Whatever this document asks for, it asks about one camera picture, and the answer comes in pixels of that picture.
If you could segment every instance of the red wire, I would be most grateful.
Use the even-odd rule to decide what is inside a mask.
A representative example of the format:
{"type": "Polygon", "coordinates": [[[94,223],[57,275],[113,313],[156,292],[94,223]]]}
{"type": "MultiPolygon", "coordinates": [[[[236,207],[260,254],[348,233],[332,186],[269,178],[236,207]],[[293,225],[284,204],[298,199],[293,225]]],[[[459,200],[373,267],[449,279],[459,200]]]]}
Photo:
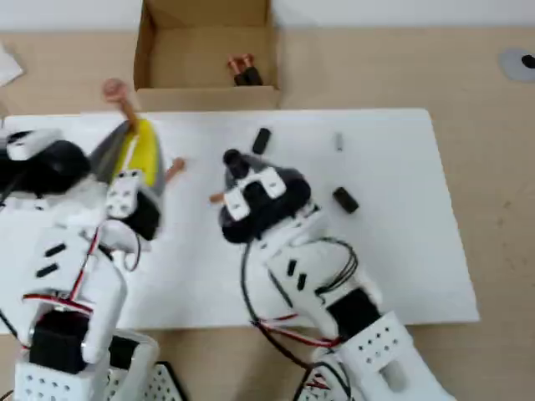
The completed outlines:
{"type": "Polygon", "coordinates": [[[273,319],[260,319],[260,322],[284,322],[285,320],[291,320],[299,316],[297,313],[291,315],[284,315],[281,317],[274,317],[273,319]]]}
{"type": "Polygon", "coordinates": [[[302,344],[309,345],[311,347],[321,347],[321,348],[332,348],[340,344],[340,339],[336,338],[334,340],[330,340],[328,342],[321,342],[320,340],[308,340],[307,338],[301,337],[297,333],[287,332],[287,331],[280,331],[276,329],[275,327],[270,327],[265,324],[262,324],[262,326],[270,331],[270,332],[276,332],[278,334],[283,335],[284,337],[291,338],[292,340],[298,341],[302,344]]]}
{"type": "Polygon", "coordinates": [[[88,314],[93,313],[93,309],[90,307],[86,307],[85,305],[82,305],[81,303],[74,302],[70,299],[63,299],[58,297],[53,297],[51,295],[43,295],[43,294],[25,294],[23,295],[23,300],[27,299],[40,299],[41,301],[52,301],[57,302],[61,305],[65,305],[66,307],[74,307],[81,309],[83,312],[86,312],[88,314]]]}
{"type": "Polygon", "coordinates": [[[78,288],[80,284],[82,283],[82,278],[84,278],[85,265],[87,264],[87,261],[89,260],[89,256],[94,252],[94,249],[98,245],[97,244],[98,237],[99,237],[99,227],[97,228],[97,231],[93,235],[93,240],[91,241],[91,245],[89,246],[89,249],[87,251],[84,264],[82,265],[82,268],[80,269],[80,273],[78,273],[78,277],[76,277],[76,281],[74,282],[74,287],[69,294],[70,301],[74,300],[74,296],[76,295],[76,292],[78,291],[78,288]]]}
{"type": "Polygon", "coordinates": [[[330,390],[331,388],[323,383],[320,383],[315,378],[312,380],[312,382],[308,382],[306,384],[308,387],[315,387],[315,388],[321,388],[322,390],[330,390]]]}

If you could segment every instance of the mounting hole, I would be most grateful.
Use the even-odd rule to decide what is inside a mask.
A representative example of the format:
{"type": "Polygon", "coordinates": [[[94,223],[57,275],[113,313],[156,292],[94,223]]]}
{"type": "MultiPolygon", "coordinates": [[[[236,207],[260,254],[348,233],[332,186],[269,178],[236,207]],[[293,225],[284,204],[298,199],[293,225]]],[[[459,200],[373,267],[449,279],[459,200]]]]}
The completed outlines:
{"type": "Polygon", "coordinates": [[[522,64],[524,64],[528,69],[535,69],[535,57],[533,57],[531,54],[526,54],[524,57],[522,57],[522,64]]]}

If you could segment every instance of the black component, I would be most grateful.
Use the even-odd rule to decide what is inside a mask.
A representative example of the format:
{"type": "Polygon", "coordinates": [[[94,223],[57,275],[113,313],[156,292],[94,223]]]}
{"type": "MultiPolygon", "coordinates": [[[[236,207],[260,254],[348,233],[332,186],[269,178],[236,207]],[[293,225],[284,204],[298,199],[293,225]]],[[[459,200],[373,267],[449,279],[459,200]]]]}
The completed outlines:
{"type": "Polygon", "coordinates": [[[223,163],[228,168],[228,171],[236,180],[247,177],[250,165],[242,157],[239,150],[230,149],[223,155],[223,163]]]}
{"type": "Polygon", "coordinates": [[[114,336],[110,344],[110,365],[117,369],[130,369],[132,357],[138,345],[140,344],[137,341],[114,336]]]}
{"type": "Polygon", "coordinates": [[[269,138],[271,137],[271,131],[267,128],[261,128],[258,131],[257,138],[252,144],[252,152],[255,155],[263,155],[268,147],[269,138]]]}
{"type": "Polygon", "coordinates": [[[247,81],[251,86],[262,86],[264,82],[256,67],[247,67],[243,74],[247,77],[247,81]]]}
{"type": "Polygon", "coordinates": [[[333,192],[333,197],[349,214],[354,213],[354,211],[359,209],[357,201],[343,186],[340,186],[333,192]]]}
{"type": "Polygon", "coordinates": [[[175,387],[178,390],[178,394],[181,396],[181,400],[187,401],[188,397],[186,396],[186,392],[184,391],[184,388],[181,386],[181,383],[178,381],[178,377],[176,376],[175,369],[173,369],[172,365],[168,363],[167,361],[159,361],[156,363],[156,366],[158,365],[162,365],[166,367],[167,372],[171,376],[171,380],[173,381],[173,384],[175,384],[175,387]]]}
{"type": "MultiPolygon", "coordinates": [[[[295,169],[284,169],[264,162],[255,156],[240,155],[240,159],[247,162],[248,168],[255,172],[266,167],[273,167],[286,185],[286,192],[277,199],[271,199],[259,182],[252,182],[243,190],[250,213],[240,221],[234,221],[226,207],[223,207],[219,216],[223,235],[227,241],[233,244],[249,242],[253,237],[260,237],[268,228],[276,225],[280,221],[295,216],[310,201],[311,189],[304,177],[295,169]]],[[[227,174],[227,188],[232,188],[236,181],[232,175],[227,174]]]]}
{"type": "Polygon", "coordinates": [[[82,342],[89,319],[77,312],[52,311],[35,325],[30,363],[46,368],[77,374],[85,369],[82,342]]]}
{"type": "MultiPolygon", "coordinates": [[[[21,137],[27,134],[14,134],[15,140],[17,135],[21,137]]],[[[10,160],[7,150],[1,149],[0,191],[5,191],[10,186],[13,177],[22,177],[11,191],[40,196],[61,195],[82,180],[90,170],[89,160],[84,152],[66,140],[54,142],[25,161],[10,160]]]]}
{"type": "Polygon", "coordinates": [[[299,291],[302,291],[304,289],[304,286],[307,282],[307,275],[304,274],[304,273],[301,273],[299,275],[299,279],[298,279],[298,290],[299,291]]]}
{"type": "Polygon", "coordinates": [[[339,327],[342,341],[348,341],[381,318],[377,306],[360,288],[353,290],[327,308],[339,327]]]}
{"type": "Polygon", "coordinates": [[[288,276],[291,277],[295,273],[295,267],[297,266],[298,261],[295,259],[290,259],[290,262],[288,263],[288,276]]]}
{"type": "Polygon", "coordinates": [[[236,86],[248,86],[249,81],[245,73],[234,75],[234,84],[236,84],[236,86]]]}
{"type": "Polygon", "coordinates": [[[59,266],[56,263],[53,263],[50,266],[46,266],[46,267],[43,267],[40,270],[37,270],[37,272],[35,273],[35,276],[37,278],[43,278],[43,277],[49,275],[50,273],[55,272],[58,269],[59,269],[59,266]]]}
{"type": "Polygon", "coordinates": [[[156,205],[147,195],[139,191],[137,193],[137,208],[123,222],[147,241],[152,241],[160,226],[160,218],[161,213],[156,205]]]}
{"type": "Polygon", "coordinates": [[[67,249],[67,246],[65,244],[58,244],[52,248],[50,248],[48,251],[44,253],[44,257],[51,257],[54,256],[64,250],[67,249]]]}
{"type": "Polygon", "coordinates": [[[522,64],[524,64],[529,69],[535,69],[535,57],[531,54],[526,54],[522,57],[522,64]]]}

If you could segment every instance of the gray object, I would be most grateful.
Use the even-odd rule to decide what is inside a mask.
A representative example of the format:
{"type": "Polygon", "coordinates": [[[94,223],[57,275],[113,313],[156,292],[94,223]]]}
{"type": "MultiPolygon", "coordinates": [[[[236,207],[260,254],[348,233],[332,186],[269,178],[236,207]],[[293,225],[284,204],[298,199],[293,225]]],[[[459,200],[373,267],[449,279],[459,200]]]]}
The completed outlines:
{"type": "Polygon", "coordinates": [[[341,132],[334,133],[334,144],[336,145],[336,150],[341,152],[344,150],[344,134],[341,132]]]}
{"type": "Polygon", "coordinates": [[[513,81],[535,82],[535,56],[521,48],[509,48],[500,54],[500,67],[513,81]]]}

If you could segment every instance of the white plastic bracket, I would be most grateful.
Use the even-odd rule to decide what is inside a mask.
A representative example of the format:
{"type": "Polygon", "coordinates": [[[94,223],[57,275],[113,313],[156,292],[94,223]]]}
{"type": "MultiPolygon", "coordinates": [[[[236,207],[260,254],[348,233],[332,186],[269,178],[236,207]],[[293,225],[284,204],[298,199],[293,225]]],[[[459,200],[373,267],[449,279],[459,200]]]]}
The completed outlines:
{"type": "Polygon", "coordinates": [[[20,138],[8,137],[7,151],[11,160],[29,160],[63,136],[59,129],[38,129],[20,138]]]}

